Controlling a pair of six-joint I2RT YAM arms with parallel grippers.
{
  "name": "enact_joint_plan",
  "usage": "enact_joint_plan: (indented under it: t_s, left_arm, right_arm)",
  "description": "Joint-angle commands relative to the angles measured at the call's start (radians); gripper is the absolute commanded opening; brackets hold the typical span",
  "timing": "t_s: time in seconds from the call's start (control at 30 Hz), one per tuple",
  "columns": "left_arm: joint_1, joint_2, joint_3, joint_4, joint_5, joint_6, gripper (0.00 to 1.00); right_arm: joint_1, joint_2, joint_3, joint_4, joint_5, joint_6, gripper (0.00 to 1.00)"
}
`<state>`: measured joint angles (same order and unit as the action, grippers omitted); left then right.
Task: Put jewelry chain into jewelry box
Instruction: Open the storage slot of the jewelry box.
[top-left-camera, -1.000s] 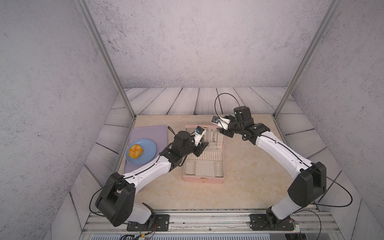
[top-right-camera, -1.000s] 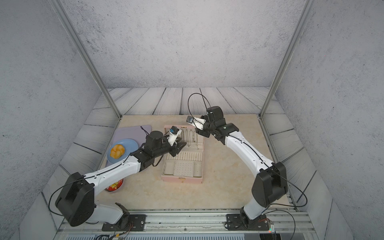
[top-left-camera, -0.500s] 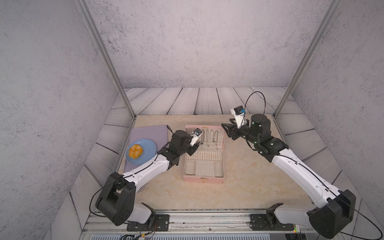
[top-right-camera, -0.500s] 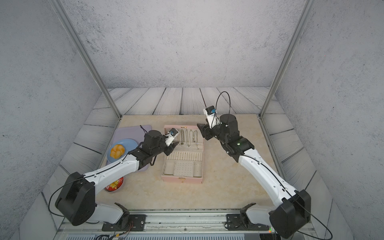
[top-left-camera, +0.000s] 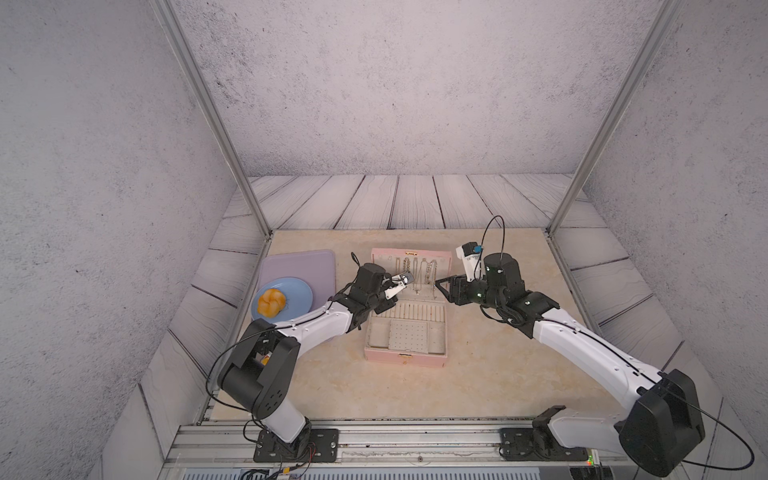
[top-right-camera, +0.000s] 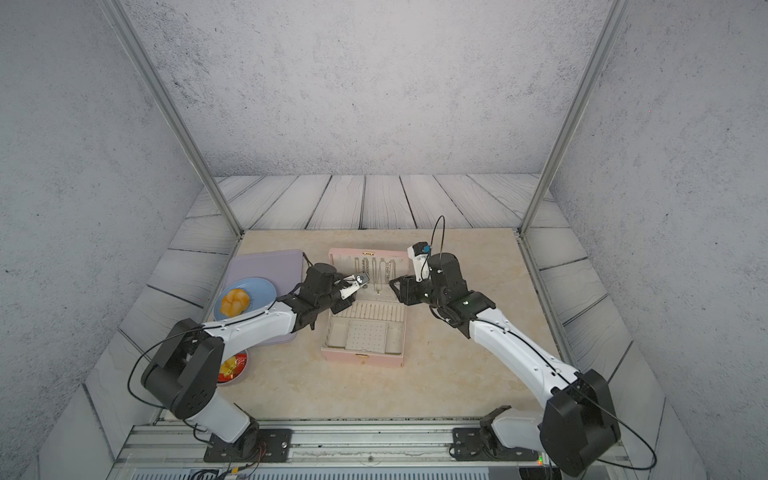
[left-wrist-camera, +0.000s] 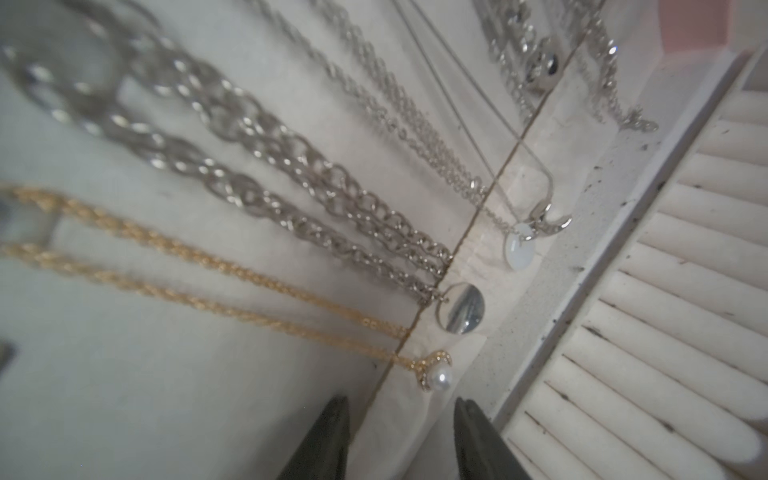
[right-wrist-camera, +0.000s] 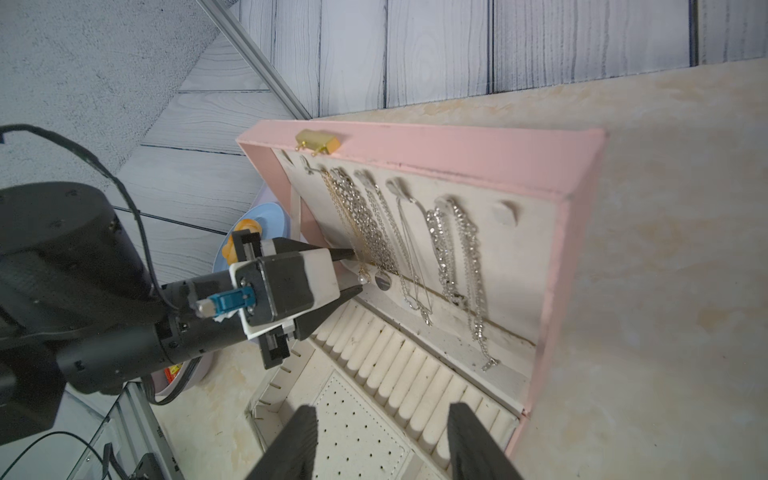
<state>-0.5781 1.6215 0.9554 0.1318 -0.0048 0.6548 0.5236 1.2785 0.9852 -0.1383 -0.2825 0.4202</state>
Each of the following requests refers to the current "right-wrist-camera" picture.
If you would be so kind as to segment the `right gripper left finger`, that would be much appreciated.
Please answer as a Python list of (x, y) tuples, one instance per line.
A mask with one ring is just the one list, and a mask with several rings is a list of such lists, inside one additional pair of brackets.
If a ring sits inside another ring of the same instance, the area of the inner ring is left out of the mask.
[(299, 407), (261, 459), (248, 480), (309, 480), (313, 478), (318, 445), (318, 418), (313, 406)]

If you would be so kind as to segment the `pink jewelry box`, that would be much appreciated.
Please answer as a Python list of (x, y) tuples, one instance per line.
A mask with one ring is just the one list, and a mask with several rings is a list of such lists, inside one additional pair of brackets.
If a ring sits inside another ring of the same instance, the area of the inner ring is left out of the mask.
[(263, 120), (238, 144), (363, 291), (314, 332), (257, 430), (316, 407), (318, 479), (447, 479), (465, 403), (511, 454), (565, 316), (606, 133)]

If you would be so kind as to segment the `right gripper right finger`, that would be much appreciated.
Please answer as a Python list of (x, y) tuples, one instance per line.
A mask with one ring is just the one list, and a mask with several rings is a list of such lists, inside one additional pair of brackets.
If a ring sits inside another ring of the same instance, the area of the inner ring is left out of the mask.
[(467, 404), (450, 405), (447, 438), (454, 480), (522, 479)]

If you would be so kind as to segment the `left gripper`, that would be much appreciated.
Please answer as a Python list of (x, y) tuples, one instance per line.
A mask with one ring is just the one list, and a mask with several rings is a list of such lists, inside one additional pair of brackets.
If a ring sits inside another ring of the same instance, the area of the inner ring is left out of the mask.
[[(278, 284), (285, 276), (282, 265), (275, 258), (289, 252), (318, 250), (320, 246), (276, 237), (262, 238), (261, 249), (260, 257), (230, 265), (230, 274), (236, 287), (249, 287), (254, 292), (254, 298), (247, 300), (240, 310), (242, 325), (247, 339), (259, 346), (264, 367), (269, 370), (291, 356), (289, 344), (292, 341), (309, 338), (337, 309), (359, 295), (363, 286), (343, 289), (337, 299), (293, 319), (284, 314), (293, 285)], [(325, 247), (325, 250), (329, 251), (333, 262), (356, 258), (355, 251), (350, 248)]]

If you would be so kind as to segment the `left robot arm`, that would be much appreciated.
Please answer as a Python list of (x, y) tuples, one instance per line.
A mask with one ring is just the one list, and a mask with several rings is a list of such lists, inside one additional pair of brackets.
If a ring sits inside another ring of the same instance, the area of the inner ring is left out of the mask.
[(50, 429), (67, 387), (90, 394), (257, 339), (266, 367), (361, 292), (334, 265), (348, 249), (287, 238), (251, 261), (151, 282), (98, 189), (71, 182), (1, 193), (1, 440)]

